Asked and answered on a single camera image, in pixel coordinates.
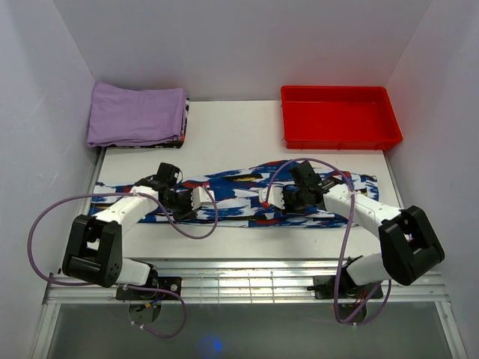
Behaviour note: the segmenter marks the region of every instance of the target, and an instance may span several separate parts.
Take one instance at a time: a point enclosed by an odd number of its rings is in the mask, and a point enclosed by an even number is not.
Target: blue patterned cloth
[[[218,174],[185,179],[176,187],[178,192],[186,191],[201,185],[208,185],[215,193],[216,204],[219,208],[219,225],[226,227],[304,227],[304,228],[332,228],[345,227],[347,220],[335,213],[327,212],[315,207],[308,207],[305,214],[283,215],[275,207],[264,208],[260,201],[258,192],[266,188],[271,176],[286,162],[268,162],[262,165],[245,170],[225,171]],[[275,185],[294,185],[289,170],[295,164],[288,165],[275,179]],[[341,176],[334,171],[325,168],[315,168],[314,172],[321,178],[330,176]],[[377,179],[365,174],[351,174],[345,172],[351,179],[356,191],[379,200],[379,189]],[[119,200],[116,197],[102,197],[101,193],[107,192],[128,192],[133,184],[118,185],[98,182],[95,186],[95,193],[91,203],[89,215],[93,215],[114,202]],[[184,220],[185,224],[207,224],[214,222],[215,210],[213,205],[201,207],[197,212],[195,220]],[[157,209],[141,220],[142,223],[168,223],[166,217]]]

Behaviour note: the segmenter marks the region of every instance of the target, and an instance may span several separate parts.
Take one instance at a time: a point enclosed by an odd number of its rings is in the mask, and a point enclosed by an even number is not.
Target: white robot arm
[[[306,206],[319,206],[348,218],[351,194],[342,181],[321,180],[308,162],[291,171],[296,187],[272,187],[269,204],[286,213],[301,213]],[[344,286],[364,286],[393,279],[405,286],[445,258],[442,246],[424,211],[417,206],[401,209],[354,194],[353,220],[378,238],[381,253],[349,261],[342,271]],[[260,193],[266,202],[266,189]]]

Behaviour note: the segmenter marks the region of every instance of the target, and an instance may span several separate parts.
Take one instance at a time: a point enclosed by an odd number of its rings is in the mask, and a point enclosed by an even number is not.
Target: folded purple towel
[[[181,137],[186,93],[170,90],[124,90],[102,82],[91,96],[87,144],[150,146]]]

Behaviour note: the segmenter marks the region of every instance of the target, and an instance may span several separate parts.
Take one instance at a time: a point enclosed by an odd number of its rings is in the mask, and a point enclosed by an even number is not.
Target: gray wall
[[[384,86],[430,0],[55,0],[96,80],[193,99]]]
[[[26,239],[55,200],[85,190],[93,77],[51,0],[0,0],[0,358],[28,358],[45,282]],[[46,218],[35,256],[56,271],[78,204]]]
[[[387,88],[404,136],[390,153],[400,193],[436,228],[452,310],[479,358],[477,0],[433,0]]]

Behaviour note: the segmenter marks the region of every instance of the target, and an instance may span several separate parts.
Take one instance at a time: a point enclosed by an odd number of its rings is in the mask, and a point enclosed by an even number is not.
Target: red plastic bin
[[[388,150],[403,140],[385,88],[283,86],[287,148]]]

